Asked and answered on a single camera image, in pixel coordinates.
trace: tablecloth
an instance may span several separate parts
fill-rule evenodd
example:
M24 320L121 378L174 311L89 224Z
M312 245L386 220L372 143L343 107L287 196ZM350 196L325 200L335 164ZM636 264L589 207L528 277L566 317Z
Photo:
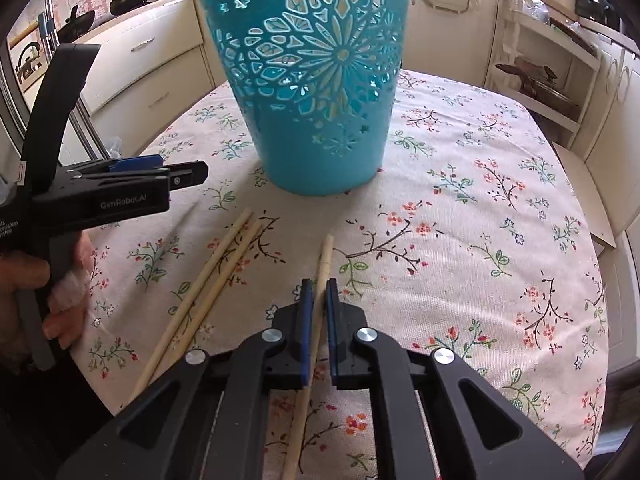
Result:
M371 326L418 352L452 349L586 464L607 371L602 280L572 186L520 104L402 71L382 168L364 186L321 198L270 183L228 84L145 153L167 163L203 159L209 177L172 193L169 212L91 232L92 306L73 356L113 413L191 281L250 206L264 226L194 346L226 351L270 326L298 298L301 279L315 278L332 233L341 297ZM368 393L333 389L326 358L324 345L300 475L375 478ZM265 478L282 466L293 399L271 396Z

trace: black pan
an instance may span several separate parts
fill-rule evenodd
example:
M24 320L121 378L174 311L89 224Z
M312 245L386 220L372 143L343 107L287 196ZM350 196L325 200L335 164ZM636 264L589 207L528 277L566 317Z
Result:
M109 4L109 12L113 16L120 16L125 12L142 7L148 0L112 0Z
M89 29L94 24L95 10L90 10L84 14L78 14L78 6L74 5L71 9L71 16L66 19L66 25L64 25L58 31L58 40L60 43L73 43L83 34L89 32Z

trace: blue gripper pad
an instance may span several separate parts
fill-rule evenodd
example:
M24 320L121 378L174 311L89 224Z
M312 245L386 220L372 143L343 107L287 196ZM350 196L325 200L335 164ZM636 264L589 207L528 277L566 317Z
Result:
M162 168L163 164L164 159L160 155L132 156L117 160L115 164L109 167L109 172L154 170L155 168Z

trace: drawer handle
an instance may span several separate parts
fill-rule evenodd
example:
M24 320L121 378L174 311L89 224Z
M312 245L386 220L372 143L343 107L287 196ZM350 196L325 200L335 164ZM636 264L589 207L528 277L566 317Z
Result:
M167 97L169 97L169 92L167 92L166 94L164 94L163 96L160 96L158 99L156 99L155 101L153 101L150 105L149 108L153 108L154 106L156 106L160 101L162 101L163 99L166 99Z
M143 48L144 46L147 46L149 43L153 43L156 40L156 37L152 37L150 40L146 40L143 41L142 43L140 43L139 45L136 45L134 47L132 47L131 51L135 52L137 50L140 50L141 48Z
M615 79L618 78L618 60L617 59L612 59L611 63L609 64L609 70L607 70L607 78L605 80L605 86L607 89L607 94L609 93L609 76L611 75L611 69L613 68L613 66L616 66L616 75L615 75Z

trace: chopstick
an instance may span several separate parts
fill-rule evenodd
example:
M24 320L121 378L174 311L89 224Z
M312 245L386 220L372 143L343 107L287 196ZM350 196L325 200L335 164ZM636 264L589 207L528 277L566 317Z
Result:
M229 276L231 276L231 273L236 268L238 261L240 260L240 258L242 258L242 255L249 247L249 244L254 240L255 235L258 234L258 231L261 229L261 227L262 223L258 220L251 227L249 227L249 230L244 234L242 242L240 242L238 248L231 255L229 261L226 263L226 266L223 267L216 282L209 290L207 297L199 306L196 307L195 313L193 314L191 319L191 323L189 324L184 334L182 334L182 336L180 337L180 340L178 341L178 344L174 349L169 366L172 366L186 352L191 343L191 339L200 328L200 324L209 313L209 310L213 306L213 303L216 301L218 294L225 286L226 281L229 279Z
M136 386L133 388L133 393L129 397L129 402L135 399L140 394L140 392L142 392L142 390L144 390L148 385L151 377L156 371L156 368L158 368L158 364L160 363L162 356L166 351L166 348L169 346L171 339L174 337L175 331L178 330L178 327L182 324L184 317L187 315L187 312L189 311L193 300L196 299L196 297L200 293L200 290L209 278L209 275L213 272L213 269L218 264L220 258L222 258L222 256L225 254L226 249L234 241L234 238L240 232L240 229L242 228L244 223L249 219L249 216L251 216L251 210L249 208L242 211L238 219L229 228L229 231L226 232L225 237L223 237L220 241L220 244L211 255L209 261L205 264L196 281L193 282L193 285L191 285L189 291L182 300L180 307L178 307L178 310L174 314L168 327L162 334L162 337L160 338L160 341L151 354L151 357L149 358L149 361L147 362L144 370L142 370L142 374L138 378Z
M329 279L331 270L331 256L334 250L334 237L327 235L322 244L322 256L318 265L318 279L316 280L316 295L314 297L314 310L311 325L311 370L309 370L309 384L300 390L296 395L296 407L291 421L289 431L289 445L287 446L287 456L282 469L282 480L295 480L302 451L302 441L305 436L306 414L311 398L311 384L314 380L314 367L318 357L318 346L320 343L320 333L322 332L322 318L324 312L324 292L326 281Z

